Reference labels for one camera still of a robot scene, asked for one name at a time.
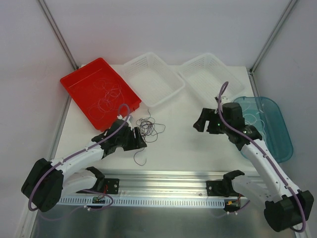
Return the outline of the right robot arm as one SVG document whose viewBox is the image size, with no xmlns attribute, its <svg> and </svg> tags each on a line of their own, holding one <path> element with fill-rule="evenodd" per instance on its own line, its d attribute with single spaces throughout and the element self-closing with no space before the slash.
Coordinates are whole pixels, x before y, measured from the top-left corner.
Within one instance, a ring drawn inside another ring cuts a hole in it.
<svg viewBox="0 0 317 238">
<path fill-rule="evenodd" d="M 302 191 L 282 170 L 269 152 L 262 135 L 253 125 L 246 124 L 238 103 L 225 103 L 217 109 L 203 108 L 193 125 L 198 132 L 225 134 L 238 151 L 252 163 L 266 188 L 252 182 L 240 170 L 228 172 L 219 181 L 209 181 L 212 193 L 248 198 L 263 209 L 269 226 L 276 232 L 291 229 L 302 233 L 314 203 L 313 195 Z"/>
</svg>

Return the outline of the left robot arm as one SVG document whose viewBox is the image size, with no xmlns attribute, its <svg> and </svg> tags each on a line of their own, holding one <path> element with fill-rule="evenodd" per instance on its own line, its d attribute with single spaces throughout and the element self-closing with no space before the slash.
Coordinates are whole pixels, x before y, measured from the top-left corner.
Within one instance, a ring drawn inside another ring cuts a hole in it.
<svg viewBox="0 0 317 238">
<path fill-rule="evenodd" d="M 21 188 L 28 198 L 29 210 L 47 212 L 61 198 L 80 191 L 107 191 L 109 186 L 104 174 L 91 164 L 113 154 L 117 148 L 132 151 L 146 147 L 138 127 L 132 127 L 124 119 L 117 119 L 80 151 L 51 161 L 39 159 Z"/>
</svg>

